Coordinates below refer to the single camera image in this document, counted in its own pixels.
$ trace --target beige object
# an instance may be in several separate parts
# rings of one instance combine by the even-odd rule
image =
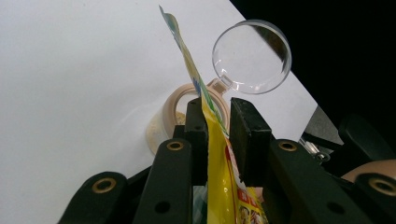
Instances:
[[[356,177],[361,174],[377,173],[396,179],[396,160],[367,162],[342,176],[345,180],[355,182]]]
[[[230,108],[222,98],[222,94],[228,89],[218,78],[213,79],[206,86],[207,91],[213,103],[219,109],[224,127],[228,130],[230,127]],[[175,130],[175,125],[183,124],[185,115],[177,111],[179,100],[185,95],[198,94],[192,83],[185,84],[177,88],[165,101],[163,107],[157,112],[148,124],[146,129],[146,139],[150,150],[156,154],[161,142],[171,138]]]

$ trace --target screw hole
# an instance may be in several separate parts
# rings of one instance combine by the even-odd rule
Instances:
[[[396,196],[396,186],[388,181],[380,178],[369,179],[369,185],[378,192],[386,194],[391,197]]]
[[[279,143],[279,147],[286,151],[295,151],[297,150],[297,146],[290,142],[281,142]]]
[[[155,212],[157,213],[166,213],[171,208],[171,204],[169,202],[160,202],[155,205]]]
[[[92,185],[92,190],[95,193],[106,193],[114,189],[114,187],[116,187],[116,183],[117,181],[113,178],[102,178]]]
[[[166,145],[166,147],[169,150],[181,150],[184,146],[181,142],[170,142],[168,145]]]

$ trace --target food packet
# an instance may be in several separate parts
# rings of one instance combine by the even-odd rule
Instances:
[[[183,54],[191,81],[202,99],[202,110],[209,133],[207,223],[268,223],[254,189],[247,188],[239,180],[228,131],[181,38],[176,18],[172,14],[164,13],[161,6],[160,11]]]

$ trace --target white table surface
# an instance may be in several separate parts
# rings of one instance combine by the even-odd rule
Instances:
[[[151,165],[146,126],[191,82],[159,5],[209,82],[216,39],[244,19],[227,0],[0,2],[0,223],[56,223],[92,175]],[[293,73],[267,94],[232,96],[295,141],[317,107]]]

